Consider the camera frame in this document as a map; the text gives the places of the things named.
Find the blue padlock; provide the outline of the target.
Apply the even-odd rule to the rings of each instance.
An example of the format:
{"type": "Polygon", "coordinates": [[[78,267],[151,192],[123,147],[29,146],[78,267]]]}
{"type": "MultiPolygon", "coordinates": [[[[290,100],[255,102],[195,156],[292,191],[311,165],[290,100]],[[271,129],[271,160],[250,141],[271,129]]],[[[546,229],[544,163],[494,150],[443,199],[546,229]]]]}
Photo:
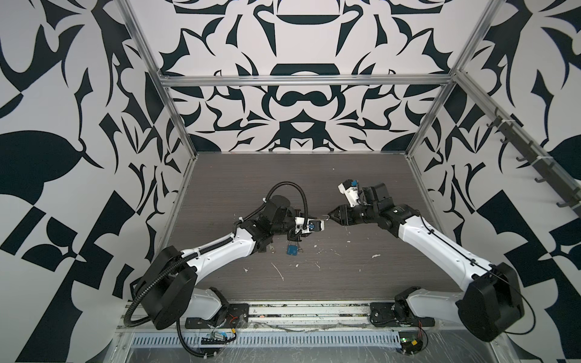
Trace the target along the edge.
{"type": "Polygon", "coordinates": [[[287,245],[286,254],[289,256],[296,256],[300,252],[300,247],[297,244],[287,245]]]}

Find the small brass padlock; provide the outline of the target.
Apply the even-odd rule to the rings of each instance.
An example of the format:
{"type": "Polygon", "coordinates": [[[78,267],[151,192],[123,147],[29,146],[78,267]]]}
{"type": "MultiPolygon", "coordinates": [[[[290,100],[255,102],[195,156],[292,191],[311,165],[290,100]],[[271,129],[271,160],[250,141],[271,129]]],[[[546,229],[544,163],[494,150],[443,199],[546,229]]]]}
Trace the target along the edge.
{"type": "Polygon", "coordinates": [[[314,231],[324,231],[325,230],[325,220],[323,219],[316,219],[313,221],[313,230],[314,231]]]}

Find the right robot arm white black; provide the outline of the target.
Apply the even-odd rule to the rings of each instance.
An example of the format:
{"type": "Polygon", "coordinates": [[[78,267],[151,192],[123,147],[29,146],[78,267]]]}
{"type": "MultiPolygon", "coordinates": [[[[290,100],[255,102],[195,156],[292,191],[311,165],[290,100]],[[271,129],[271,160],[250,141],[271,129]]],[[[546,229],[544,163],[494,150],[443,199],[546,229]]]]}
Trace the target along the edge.
{"type": "Polygon", "coordinates": [[[410,287],[396,295],[386,324],[413,325],[425,319],[461,324],[490,342],[522,319],[524,298],[517,272],[464,249],[407,204],[395,204],[383,183],[361,187],[348,179],[338,186],[347,203],[329,214],[339,225],[375,224],[421,252],[458,286],[458,293],[410,287]]]}

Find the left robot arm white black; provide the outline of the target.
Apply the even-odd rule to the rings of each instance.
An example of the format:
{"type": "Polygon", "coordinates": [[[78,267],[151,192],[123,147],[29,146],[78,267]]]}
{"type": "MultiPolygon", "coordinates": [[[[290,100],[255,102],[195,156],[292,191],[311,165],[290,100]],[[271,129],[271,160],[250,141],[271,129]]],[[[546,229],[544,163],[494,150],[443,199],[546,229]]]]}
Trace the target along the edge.
{"type": "Polygon", "coordinates": [[[275,195],[262,210],[242,219],[233,232],[217,240],[186,250],[166,247],[136,284],[124,324],[130,327],[152,322],[157,330],[163,330],[185,313],[221,323],[227,300],[215,288],[198,290],[199,281],[229,263],[265,251],[275,236],[299,242],[324,228],[324,221],[305,217],[287,198],[275,195]]]}

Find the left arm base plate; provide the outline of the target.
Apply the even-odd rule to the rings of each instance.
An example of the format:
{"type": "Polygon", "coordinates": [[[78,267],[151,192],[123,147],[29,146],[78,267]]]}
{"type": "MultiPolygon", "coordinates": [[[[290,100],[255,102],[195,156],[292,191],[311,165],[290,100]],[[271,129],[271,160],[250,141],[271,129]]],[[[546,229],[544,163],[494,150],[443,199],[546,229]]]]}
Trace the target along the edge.
{"type": "Polygon", "coordinates": [[[187,318],[185,328],[189,330],[228,328],[230,321],[245,322],[250,310],[248,303],[234,303],[222,307],[213,317],[204,320],[200,318],[187,318]]]}

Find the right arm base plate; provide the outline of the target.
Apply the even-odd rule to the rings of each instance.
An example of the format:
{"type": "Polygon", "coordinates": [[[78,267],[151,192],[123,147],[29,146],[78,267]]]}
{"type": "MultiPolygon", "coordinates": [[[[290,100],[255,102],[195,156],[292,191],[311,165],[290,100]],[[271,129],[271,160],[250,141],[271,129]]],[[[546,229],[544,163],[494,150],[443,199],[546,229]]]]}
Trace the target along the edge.
{"type": "Polygon", "coordinates": [[[400,327],[409,324],[407,308],[402,302],[372,302],[369,321],[376,328],[400,327]]]}

